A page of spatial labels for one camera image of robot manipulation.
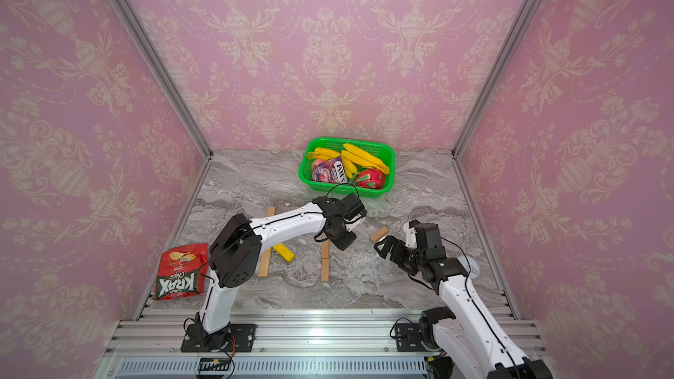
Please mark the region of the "natural block cluster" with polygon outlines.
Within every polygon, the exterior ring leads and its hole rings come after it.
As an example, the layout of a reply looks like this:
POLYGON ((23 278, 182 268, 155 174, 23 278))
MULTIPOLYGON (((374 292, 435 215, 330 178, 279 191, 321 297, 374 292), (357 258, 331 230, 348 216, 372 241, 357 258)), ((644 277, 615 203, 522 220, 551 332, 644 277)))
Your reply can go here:
POLYGON ((321 260, 321 282, 328 282, 330 280, 330 259, 323 258, 321 260))
POLYGON ((373 243, 379 242, 379 240, 384 239, 389 233, 389 229, 386 226, 379 228, 375 233, 370 235, 370 241, 373 243))

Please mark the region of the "natural block cluster horizontal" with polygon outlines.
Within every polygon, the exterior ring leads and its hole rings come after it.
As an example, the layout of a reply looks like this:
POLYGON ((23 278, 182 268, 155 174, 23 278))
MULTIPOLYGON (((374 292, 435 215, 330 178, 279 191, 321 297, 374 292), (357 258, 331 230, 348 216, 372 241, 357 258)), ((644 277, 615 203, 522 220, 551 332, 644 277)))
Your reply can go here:
POLYGON ((321 243, 321 258, 328 259, 330 257, 330 242, 324 241, 321 243))

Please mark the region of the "natural block cluster bottom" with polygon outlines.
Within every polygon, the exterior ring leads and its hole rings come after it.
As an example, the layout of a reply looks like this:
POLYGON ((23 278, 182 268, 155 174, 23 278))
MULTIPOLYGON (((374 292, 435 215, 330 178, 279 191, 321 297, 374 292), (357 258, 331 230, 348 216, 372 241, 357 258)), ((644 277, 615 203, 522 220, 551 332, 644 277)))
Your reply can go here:
POLYGON ((328 282, 330 280, 330 259, 323 258, 321 260, 321 282, 328 282))

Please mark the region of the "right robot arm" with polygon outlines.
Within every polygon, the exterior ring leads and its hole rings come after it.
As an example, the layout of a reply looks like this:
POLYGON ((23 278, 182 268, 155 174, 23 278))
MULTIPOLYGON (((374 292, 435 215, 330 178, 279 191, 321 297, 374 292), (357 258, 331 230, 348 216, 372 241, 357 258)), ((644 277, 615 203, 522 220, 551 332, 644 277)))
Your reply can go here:
POLYGON ((477 294, 468 260, 449 257, 439 226, 412 220, 405 240, 387 235, 374 242, 383 259, 395 263, 442 300, 419 318, 421 342, 440 350, 466 378, 551 378, 542 360, 533 360, 510 338, 477 294))

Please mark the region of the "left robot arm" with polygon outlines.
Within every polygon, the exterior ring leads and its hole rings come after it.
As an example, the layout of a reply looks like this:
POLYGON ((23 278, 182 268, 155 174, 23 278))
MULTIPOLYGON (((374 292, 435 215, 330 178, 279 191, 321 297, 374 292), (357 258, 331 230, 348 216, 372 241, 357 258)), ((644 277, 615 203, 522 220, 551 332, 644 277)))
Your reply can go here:
POLYGON ((233 324, 231 312, 240 286, 256 273, 262 253, 287 240, 312 235, 340 251, 356 240, 354 228, 367 210, 355 193, 342 199, 322 196, 289 212, 249 219, 236 214, 209 248, 206 277, 210 280, 205 302, 186 326, 184 353, 248 353, 256 338, 256 325, 233 324))

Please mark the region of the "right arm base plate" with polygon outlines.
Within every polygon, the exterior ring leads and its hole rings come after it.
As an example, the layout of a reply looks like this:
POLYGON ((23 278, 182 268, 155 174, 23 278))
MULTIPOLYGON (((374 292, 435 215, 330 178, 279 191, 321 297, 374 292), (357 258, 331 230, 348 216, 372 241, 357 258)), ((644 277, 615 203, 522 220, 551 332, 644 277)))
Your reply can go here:
POLYGON ((432 338, 430 329, 417 323, 394 324, 390 331, 390 337, 395 341, 396 349, 400 353, 443 352, 432 338))

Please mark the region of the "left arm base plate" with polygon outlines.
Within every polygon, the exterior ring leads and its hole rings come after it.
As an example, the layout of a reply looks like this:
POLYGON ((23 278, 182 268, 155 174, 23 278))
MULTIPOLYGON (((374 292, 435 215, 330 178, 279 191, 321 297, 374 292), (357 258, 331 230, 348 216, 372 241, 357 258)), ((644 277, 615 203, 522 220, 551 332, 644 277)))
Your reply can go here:
POLYGON ((230 324, 216 333, 207 333, 200 325, 186 329, 182 353, 251 353, 256 340, 255 324, 230 324))

